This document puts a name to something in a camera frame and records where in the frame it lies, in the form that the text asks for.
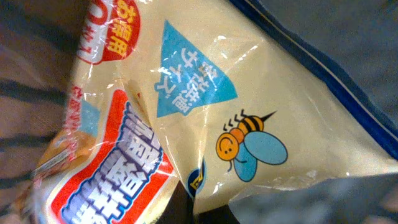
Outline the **cream bee snack bag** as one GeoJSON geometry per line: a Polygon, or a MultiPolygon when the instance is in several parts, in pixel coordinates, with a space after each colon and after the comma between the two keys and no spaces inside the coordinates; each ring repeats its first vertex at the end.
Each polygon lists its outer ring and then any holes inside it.
{"type": "Polygon", "coordinates": [[[331,88],[227,1],[93,1],[36,223],[155,223],[256,187],[397,172],[331,88]]]}

